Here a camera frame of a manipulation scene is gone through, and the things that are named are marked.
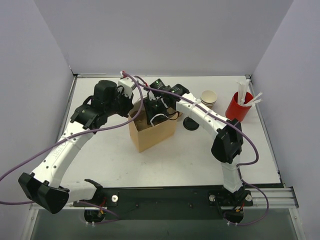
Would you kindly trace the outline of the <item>brown paper bag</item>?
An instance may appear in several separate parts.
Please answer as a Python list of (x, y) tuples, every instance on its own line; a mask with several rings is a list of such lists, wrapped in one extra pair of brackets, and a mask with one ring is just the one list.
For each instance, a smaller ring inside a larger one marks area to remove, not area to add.
[(148, 122), (147, 111), (138, 100), (129, 112), (129, 135), (138, 152), (143, 152), (175, 134), (180, 114), (169, 108), (168, 114), (153, 114)]

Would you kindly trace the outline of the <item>stack of paper cups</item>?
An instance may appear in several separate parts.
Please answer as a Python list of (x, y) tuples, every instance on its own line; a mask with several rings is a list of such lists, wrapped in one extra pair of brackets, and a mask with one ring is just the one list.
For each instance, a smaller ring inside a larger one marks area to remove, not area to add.
[(212, 109), (218, 99), (218, 95), (212, 90), (205, 90), (201, 93), (200, 100), (209, 109)]

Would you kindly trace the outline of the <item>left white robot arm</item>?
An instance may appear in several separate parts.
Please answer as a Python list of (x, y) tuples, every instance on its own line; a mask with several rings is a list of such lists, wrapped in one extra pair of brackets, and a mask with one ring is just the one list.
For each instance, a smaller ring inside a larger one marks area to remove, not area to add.
[(110, 116), (129, 116), (136, 87), (137, 83), (130, 78), (118, 82), (101, 80), (95, 85), (93, 95), (75, 109), (57, 146), (31, 173), (19, 177), (18, 183), (30, 200), (52, 214), (71, 202), (86, 200), (92, 206), (101, 203), (101, 184), (85, 179), (62, 186), (62, 178), (82, 147)]

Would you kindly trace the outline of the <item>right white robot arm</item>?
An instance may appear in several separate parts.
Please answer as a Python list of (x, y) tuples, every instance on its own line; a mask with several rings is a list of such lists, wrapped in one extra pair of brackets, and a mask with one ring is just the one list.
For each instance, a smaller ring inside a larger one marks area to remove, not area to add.
[(237, 164), (240, 162), (243, 145), (243, 137), (238, 132), (241, 124), (215, 113), (180, 84), (165, 87), (158, 79), (145, 89), (162, 98), (168, 107), (191, 118), (208, 132), (213, 139), (211, 153), (221, 163), (223, 187), (232, 194), (240, 190), (243, 183)]

